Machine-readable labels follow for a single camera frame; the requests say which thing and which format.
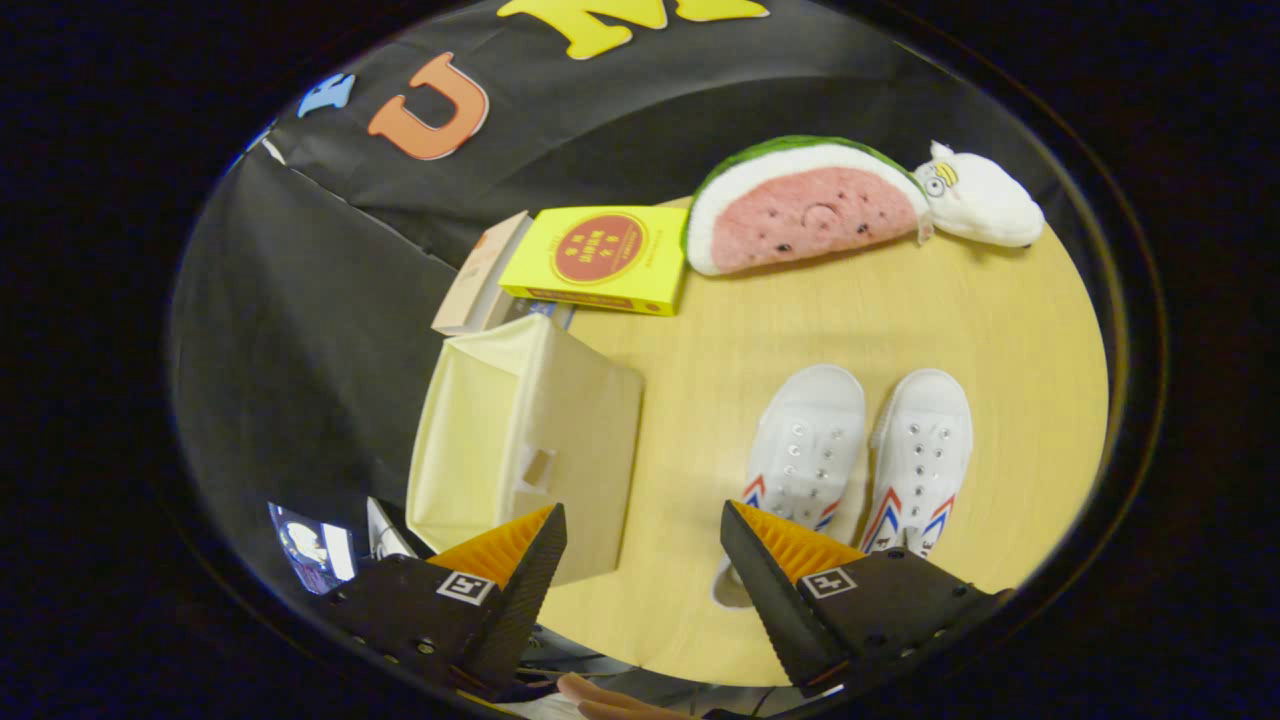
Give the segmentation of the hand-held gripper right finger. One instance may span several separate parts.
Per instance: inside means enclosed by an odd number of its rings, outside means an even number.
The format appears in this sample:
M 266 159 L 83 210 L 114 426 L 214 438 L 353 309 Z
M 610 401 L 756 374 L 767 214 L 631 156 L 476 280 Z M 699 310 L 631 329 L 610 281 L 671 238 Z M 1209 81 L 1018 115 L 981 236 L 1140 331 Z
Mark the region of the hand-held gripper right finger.
M 732 500 L 722 509 L 719 542 L 776 657 L 806 697 L 836 687 L 860 694 L 925 667 L 1010 597 L 906 550 L 864 553 Z

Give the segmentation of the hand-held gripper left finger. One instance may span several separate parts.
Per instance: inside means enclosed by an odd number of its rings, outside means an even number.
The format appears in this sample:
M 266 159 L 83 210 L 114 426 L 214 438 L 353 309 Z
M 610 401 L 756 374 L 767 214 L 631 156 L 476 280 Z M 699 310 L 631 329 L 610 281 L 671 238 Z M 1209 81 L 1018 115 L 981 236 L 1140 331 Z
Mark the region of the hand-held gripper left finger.
M 317 602 L 356 648 L 434 692 L 498 703 L 517 671 L 567 546 L 563 503 L 430 559 L 394 555 Z

